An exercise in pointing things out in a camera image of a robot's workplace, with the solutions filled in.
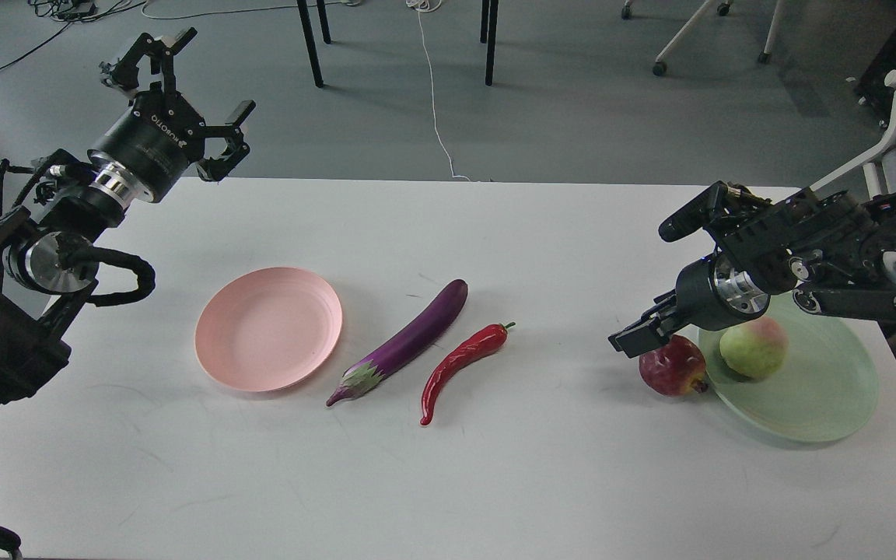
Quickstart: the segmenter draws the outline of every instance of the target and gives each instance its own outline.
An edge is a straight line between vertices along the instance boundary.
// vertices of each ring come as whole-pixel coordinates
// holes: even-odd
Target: gray floor
[[[422,21],[439,130],[456,173],[480,181],[806,187],[877,141],[876,118],[857,105],[851,79],[896,25],[896,0],[787,3],[768,66],[756,57],[772,2],[740,0],[728,17],[701,22],[667,60],[669,75],[654,77],[655,54],[697,4],[641,0],[635,18],[622,21],[615,0],[504,1],[495,85],[487,88],[480,2],[445,0]],[[251,6],[161,0],[149,13]],[[248,121],[253,152],[234,175],[449,180],[417,14],[401,0],[365,0],[331,5],[328,15],[334,43],[319,43],[324,89],[310,78],[295,9],[179,21],[134,11],[74,25],[0,73],[0,159],[28,163],[56,148],[82,155],[124,109],[120,93],[97,81],[99,61],[141,32],[194,26],[198,36],[175,60],[186,99],[210,123],[241,99],[258,103]],[[60,25],[35,18],[25,3],[0,1],[0,64]],[[859,192],[861,184],[854,173],[833,188]]]

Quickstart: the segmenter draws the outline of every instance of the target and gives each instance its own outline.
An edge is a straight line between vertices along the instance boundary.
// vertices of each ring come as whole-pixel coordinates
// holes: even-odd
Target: red chili pepper
[[[438,394],[441,394],[445,383],[448,383],[459,369],[500,350],[507,341],[507,329],[512,326],[513,323],[488,325],[470,336],[469,340],[463,341],[458,348],[442,359],[437,368],[434,368],[430,379],[427,379],[424,394],[420,397],[420,412],[423,414],[420,425],[429,425],[431,418],[434,418],[434,401],[437,400]]]

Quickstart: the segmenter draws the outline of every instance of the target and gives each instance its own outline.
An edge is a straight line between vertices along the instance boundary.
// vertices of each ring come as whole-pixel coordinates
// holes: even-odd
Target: cable
[[[18,57],[18,59],[14,60],[14,61],[11,61],[10,63],[6,63],[6,64],[3,64],[2,66],[0,66],[0,70],[5,70],[5,68],[9,68],[10,66],[14,65],[15,63],[18,63],[18,61],[21,61],[21,60],[25,59],[25,57],[30,56],[30,54],[37,52],[37,50],[40,49],[40,47],[43,47],[43,46],[46,45],[47,43],[50,43],[51,41],[53,41],[53,39],[56,38],[57,35],[61,35],[61,33],[64,33],[65,29],[68,29],[68,28],[71,26],[72,23],[73,23],[73,22],[67,22],[67,24],[65,24],[64,27],[62,27],[61,29],[59,29],[59,30],[57,31],[57,33],[54,33],[54,35],[50,35],[49,37],[47,37],[46,41],[44,41],[43,43],[40,43],[40,45],[37,45],[36,47],[33,47],[33,49],[29,49],[29,50],[27,51],[27,53],[23,54],[23,56],[21,56],[21,57]]]
[[[406,0],[406,7],[413,8],[422,14],[429,14],[441,7],[444,0],[438,0],[438,3],[431,7],[430,0]]]
[[[268,6],[268,7],[264,7],[264,8],[240,8],[237,10],[223,10],[223,11],[219,11],[219,12],[202,12],[200,14],[189,14],[187,16],[153,16],[153,15],[150,15],[147,13],[147,5],[154,4],[154,3],[156,3],[156,1],[157,0],[152,0],[150,2],[143,2],[143,4],[145,4],[145,7],[140,8],[140,15],[143,15],[143,17],[150,18],[152,20],[187,20],[190,18],[201,18],[203,16],[219,16],[219,15],[224,15],[224,14],[243,14],[243,13],[247,13],[247,12],[267,12],[269,10],[285,10],[285,9],[289,9],[289,8],[298,7],[294,4],[294,5],[285,5],[285,6]],[[333,4],[344,4],[345,6],[348,6],[348,7],[355,7],[355,6],[360,6],[362,4],[362,0],[358,0],[358,2],[355,2],[353,4],[348,4],[345,2],[341,2],[341,1],[325,2],[324,4],[326,6],[331,6]],[[316,7],[316,6],[317,6],[316,2],[308,5],[308,7],[310,7],[310,8]]]
[[[427,39],[424,37],[424,24],[420,21],[420,14],[423,14],[422,10],[417,10],[417,25],[420,26],[420,44],[424,47],[424,56],[427,57],[427,69],[431,74],[431,114],[434,116],[434,135],[438,137],[438,143],[441,145],[441,149],[445,150],[445,156],[448,156],[448,169],[451,170],[451,178],[455,180],[455,178],[459,178],[459,180],[468,180],[471,181],[469,177],[465,175],[460,175],[455,173],[455,160],[452,159],[451,153],[448,153],[448,148],[445,148],[445,142],[441,141],[441,132],[438,132],[438,111],[434,107],[434,65],[431,64],[431,54],[427,52]]]
[[[51,18],[52,20],[61,23],[91,23],[99,21],[107,16],[120,14],[138,6],[143,6],[146,4],[146,1],[141,0],[134,4],[132,3],[132,0],[120,0],[115,2],[113,6],[106,11],[99,13],[96,13],[95,3],[92,4],[92,8],[90,8],[90,11],[88,12],[75,11],[74,6],[67,9],[61,9],[61,5],[63,5],[61,0],[26,0],[26,4],[33,7],[33,13],[38,18]]]

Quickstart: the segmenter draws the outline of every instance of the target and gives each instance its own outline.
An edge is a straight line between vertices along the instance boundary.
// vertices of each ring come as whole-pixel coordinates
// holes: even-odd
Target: eggplant
[[[369,393],[381,380],[413,361],[455,321],[468,295],[469,285],[464,280],[449,282],[408,326],[348,368],[334,394],[327,399],[327,406]]]

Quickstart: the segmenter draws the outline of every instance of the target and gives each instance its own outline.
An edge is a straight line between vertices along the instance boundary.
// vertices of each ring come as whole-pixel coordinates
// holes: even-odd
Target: table leg
[[[320,35],[324,36],[324,43],[331,43],[331,26],[327,24],[327,3],[317,0],[317,15],[320,16]]]
[[[490,0],[483,0],[483,15],[479,24],[479,42],[486,43],[486,24],[490,17]]]
[[[497,50],[497,10],[500,0],[490,1],[490,13],[488,14],[487,47],[486,47],[486,85],[493,85],[493,59]]]
[[[306,53],[310,55],[310,70],[313,70],[313,84],[323,88],[324,78],[320,75],[320,60],[317,59],[317,43],[313,41],[313,28],[310,27],[310,8],[306,0],[296,0],[299,8],[299,22],[303,25],[303,39],[306,39]]]

